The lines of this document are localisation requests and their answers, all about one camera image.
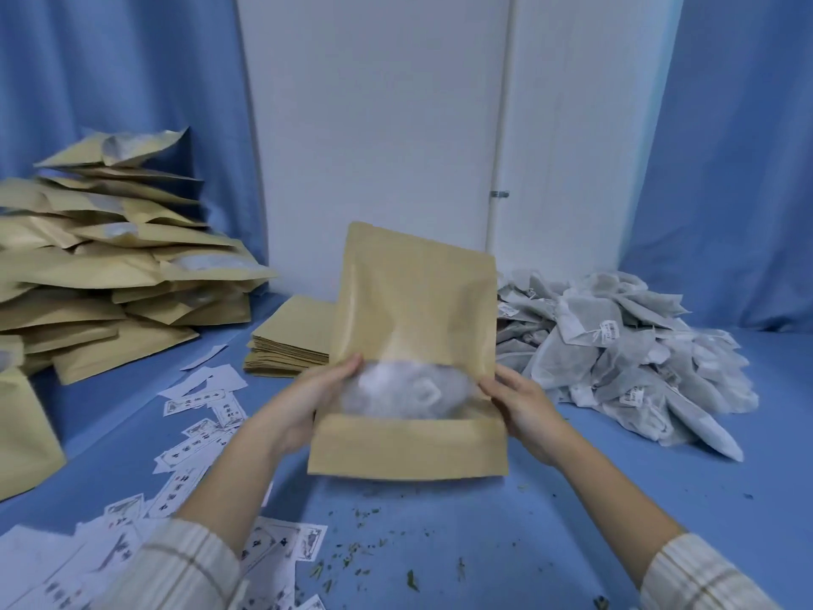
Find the blue table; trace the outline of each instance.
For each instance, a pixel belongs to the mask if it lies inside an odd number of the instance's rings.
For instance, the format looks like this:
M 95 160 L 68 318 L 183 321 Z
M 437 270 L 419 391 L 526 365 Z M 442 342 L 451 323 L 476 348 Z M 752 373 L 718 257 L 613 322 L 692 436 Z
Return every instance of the blue table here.
M 280 302 L 270 297 L 263 309 L 267 313 Z M 249 332 L 213 332 L 64 392 L 43 394 L 72 459 L 35 490 L 0 503 L 0 533 L 17 523 L 72 533 L 77 521 L 100 515 L 107 503 L 138 492 L 154 496 L 166 475 L 151 473 L 153 458 L 206 415 L 198 410 L 164 418 L 163 399 L 155 393 L 180 378 L 179 366 L 224 337 L 233 337 L 231 344 L 212 363 L 239 369 Z M 735 336 L 752 361 L 749 374 L 762 397 L 756 413 L 723 420 L 746 453 L 742 464 L 699 446 L 664 449 L 591 410 L 560 407 L 655 501 L 777 602 L 808 607 L 813 337 Z M 249 413 L 289 382 L 246 380 L 249 386 L 237 396 Z M 504 479 L 410 484 L 309 477 L 307 450 L 291 456 L 277 472 L 263 514 L 330 527 L 320 578 L 310 576 L 312 564 L 298 565 L 298 599 L 318 592 L 330 610 L 512 604 L 589 609 L 597 595 L 613 608 L 635 605 L 633 586 L 564 479 L 513 440 L 510 459 L 511 475 Z M 353 543 L 360 549 L 345 566 Z M 407 586 L 410 570 L 420 592 Z

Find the stack of flat kraft bags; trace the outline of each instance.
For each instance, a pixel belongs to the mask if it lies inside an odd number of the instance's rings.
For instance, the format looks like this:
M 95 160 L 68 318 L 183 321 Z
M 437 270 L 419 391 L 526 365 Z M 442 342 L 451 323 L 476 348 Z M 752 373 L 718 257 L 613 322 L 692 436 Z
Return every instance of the stack of flat kraft bags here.
M 334 305 L 294 295 L 251 334 L 243 369 L 263 377 L 296 377 L 328 362 Z
M 21 372 L 67 385 L 251 320 L 274 271 L 209 230 L 201 180 L 144 166 L 184 132 L 95 132 L 0 181 L 0 335 L 22 339 Z

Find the white wall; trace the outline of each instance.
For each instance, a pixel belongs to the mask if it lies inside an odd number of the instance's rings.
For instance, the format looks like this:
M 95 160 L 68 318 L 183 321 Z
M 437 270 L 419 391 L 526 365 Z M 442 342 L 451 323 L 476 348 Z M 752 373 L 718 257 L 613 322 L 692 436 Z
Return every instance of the white wall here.
M 618 265 L 683 0 L 515 0 L 493 253 L 566 279 Z
M 238 0 L 272 285 L 332 299 L 354 219 L 482 250 L 508 0 Z

